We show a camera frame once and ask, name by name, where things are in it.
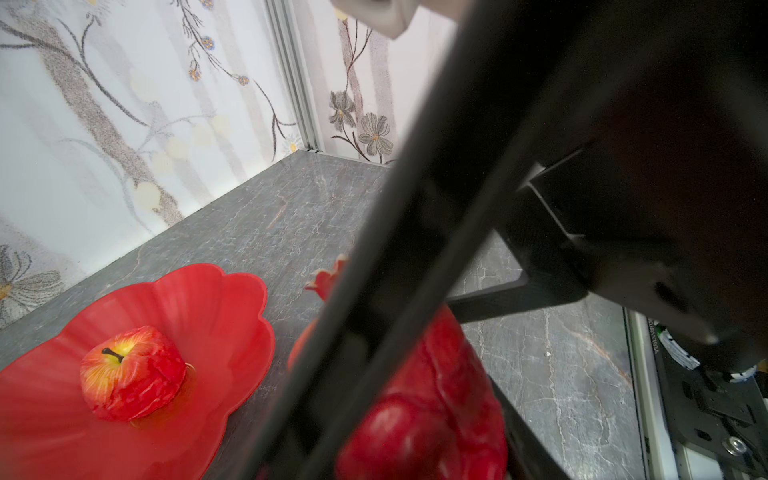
red apple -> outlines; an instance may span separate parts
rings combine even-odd
[[[98,418],[130,422],[168,404],[186,371],[176,346],[153,326],[142,326],[88,352],[80,385]]]

metal bolt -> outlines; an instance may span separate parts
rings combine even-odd
[[[746,444],[739,437],[728,437],[723,442],[723,446],[731,455],[744,455],[746,453]]]

wall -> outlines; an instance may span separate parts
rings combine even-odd
[[[326,153],[387,163],[397,158],[456,26],[420,8],[390,40],[331,6],[293,0]]]
[[[301,146],[262,2],[0,5],[0,328]]]

table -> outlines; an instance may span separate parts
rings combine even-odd
[[[265,419],[293,342],[322,302],[303,290],[355,242],[388,168],[299,151],[0,330],[0,369],[55,336],[89,303],[191,263],[260,276],[276,337],[261,387],[231,417],[205,478],[219,478]],[[494,234],[453,293],[514,280]],[[573,478],[641,478],[643,461],[622,310],[587,299],[480,323],[465,332],[488,373]]]

red bowl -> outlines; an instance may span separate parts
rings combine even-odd
[[[0,372],[0,478],[179,478],[205,473],[227,417],[275,352],[264,282],[199,263],[116,290]],[[132,424],[96,418],[80,361],[112,336],[152,325],[193,368],[174,400]]]

